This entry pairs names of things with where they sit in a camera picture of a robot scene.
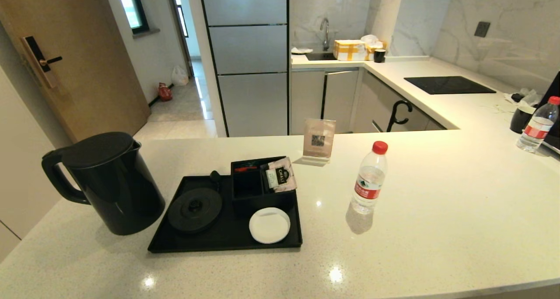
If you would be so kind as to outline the black round kettle base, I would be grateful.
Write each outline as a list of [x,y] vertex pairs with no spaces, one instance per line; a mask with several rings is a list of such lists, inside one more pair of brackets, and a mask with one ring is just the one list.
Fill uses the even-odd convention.
[[192,189],[174,200],[168,208],[167,220],[181,233],[196,234],[216,222],[222,207],[222,197],[216,190]]

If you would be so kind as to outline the large yellow-taped cardboard box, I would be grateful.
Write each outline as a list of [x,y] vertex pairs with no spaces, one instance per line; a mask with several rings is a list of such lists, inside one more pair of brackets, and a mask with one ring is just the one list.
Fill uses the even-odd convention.
[[366,61],[366,44],[362,40],[335,40],[333,54],[338,61]]

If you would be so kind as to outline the grey refrigerator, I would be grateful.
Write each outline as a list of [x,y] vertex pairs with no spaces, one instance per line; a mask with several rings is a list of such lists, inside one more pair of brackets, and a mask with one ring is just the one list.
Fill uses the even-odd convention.
[[288,0],[201,0],[227,135],[288,134]]

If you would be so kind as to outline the white plastic bag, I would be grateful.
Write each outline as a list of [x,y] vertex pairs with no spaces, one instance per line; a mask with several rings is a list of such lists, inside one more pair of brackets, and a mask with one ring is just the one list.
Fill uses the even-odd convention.
[[189,82],[188,72],[182,66],[174,66],[171,72],[171,82],[174,86],[187,85]]

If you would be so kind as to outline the grey corner base cabinet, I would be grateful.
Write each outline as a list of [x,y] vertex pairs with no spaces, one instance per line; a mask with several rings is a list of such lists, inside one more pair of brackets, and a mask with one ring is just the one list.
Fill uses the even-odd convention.
[[[408,99],[402,97],[369,71],[364,72],[357,98],[352,133],[386,133],[392,106],[398,100]],[[446,129],[413,103],[412,105],[412,113],[407,111],[405,105],[398,107],[397,118],[399,120],[409,118],[409,121],[405,125],[394,124],[391,133]]]

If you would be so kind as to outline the red-capped water bottle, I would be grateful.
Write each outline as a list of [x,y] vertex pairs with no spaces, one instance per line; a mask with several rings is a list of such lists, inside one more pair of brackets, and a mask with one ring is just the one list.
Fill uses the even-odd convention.
[[549,97],[532,115],[524,128],[516,146],[528,153],[534,153],[560,117],[560,97]]
[[386,142],[375,141],[370,153],[365,155],[360,163],[351,205],[354,211],[361,215],[368,215],[374,211],[388,173],[387,151]]

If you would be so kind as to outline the acrylic QR code sign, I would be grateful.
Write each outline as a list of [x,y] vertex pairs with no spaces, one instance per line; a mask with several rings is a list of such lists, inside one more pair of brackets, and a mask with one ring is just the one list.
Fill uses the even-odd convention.
[[332,155],[335,132],[336,121],[307,118],[305,120],[303,154],[294,163],[319,167],[327,165]]

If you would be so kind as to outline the pink tea bag packet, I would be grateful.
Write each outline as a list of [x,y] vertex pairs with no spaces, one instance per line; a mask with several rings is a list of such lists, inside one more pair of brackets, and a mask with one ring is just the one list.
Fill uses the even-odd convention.
[[298,187],[289,157],[274,159],[260,165],[260,172],[263,187],[268,193],[285,193]]

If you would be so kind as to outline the wooden door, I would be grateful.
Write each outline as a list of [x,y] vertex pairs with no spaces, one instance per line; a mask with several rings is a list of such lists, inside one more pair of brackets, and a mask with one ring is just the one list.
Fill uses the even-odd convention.
[[[150,115],[109,0],[0,0],[0,21],[38,78],[73,143],[113,131],[134,135]],[[48,89],[21,38],[33,36],[59,86]]]

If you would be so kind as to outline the black mug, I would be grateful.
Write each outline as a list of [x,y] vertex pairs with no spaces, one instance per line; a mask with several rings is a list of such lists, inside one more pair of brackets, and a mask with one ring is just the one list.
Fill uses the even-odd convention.
[[532,106],[518,107],[512,116],[510,130],[514,133],[521,134],[535,111],[536,109]]

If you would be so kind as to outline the crumpled clear plastic wrap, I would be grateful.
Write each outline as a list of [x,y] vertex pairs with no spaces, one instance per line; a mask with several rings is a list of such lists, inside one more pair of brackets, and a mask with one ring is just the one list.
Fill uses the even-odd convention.
[[534,90],[534,89],[522,88],[519,92],[516,92],[516,93],[521,93],[521,94],[525,95],[524,99],[522,99],[518,103],[514,103],[514,101],[511,99],[511,95],[514,94],[514,93],[504,93],[504,99],[510,105],[512,105],[514,110],[516,110],[518,107],[521,107],[521,106],[532,106],[536,109],[536,106],[538,105],[538,103],[542,99],[542,96],[540,94],[538,94],[536,92],[536,90]]

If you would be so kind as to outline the black induction cooktop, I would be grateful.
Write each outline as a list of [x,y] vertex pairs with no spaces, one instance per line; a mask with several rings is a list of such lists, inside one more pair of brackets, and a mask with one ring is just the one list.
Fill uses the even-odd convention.
[[462,76],[406,77],[404,79],[431,95],[496,93],[496,91]]

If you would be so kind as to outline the black electric kettle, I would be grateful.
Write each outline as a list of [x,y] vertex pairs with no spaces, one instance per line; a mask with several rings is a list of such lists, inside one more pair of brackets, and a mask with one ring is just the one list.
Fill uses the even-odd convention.
[[140,148],[127,133],[102,133],[46,153],[41,165],[64,199],[91,205],[112,233],[131,235],[165,209]]

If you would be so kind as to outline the black organizer box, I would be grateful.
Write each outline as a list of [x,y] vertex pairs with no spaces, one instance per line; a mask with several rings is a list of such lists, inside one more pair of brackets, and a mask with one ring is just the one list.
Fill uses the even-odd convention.
[[[258,210],[269,207],[279,208],[286,213],[294,208],[296,190],[285,193],[268,193],[263,187],[260,165],[282,157],[258,158],[231,163],[232,205],[236,216],[249,218]],[[234,173],[234,168],[242,166],[258,166],[258,169]]]

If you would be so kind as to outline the black-framed window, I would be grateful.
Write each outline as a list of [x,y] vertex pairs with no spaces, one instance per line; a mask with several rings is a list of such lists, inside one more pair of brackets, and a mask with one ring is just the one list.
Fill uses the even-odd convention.
[[149,24],[141,0],[120,0],[134,36],[149,31]]

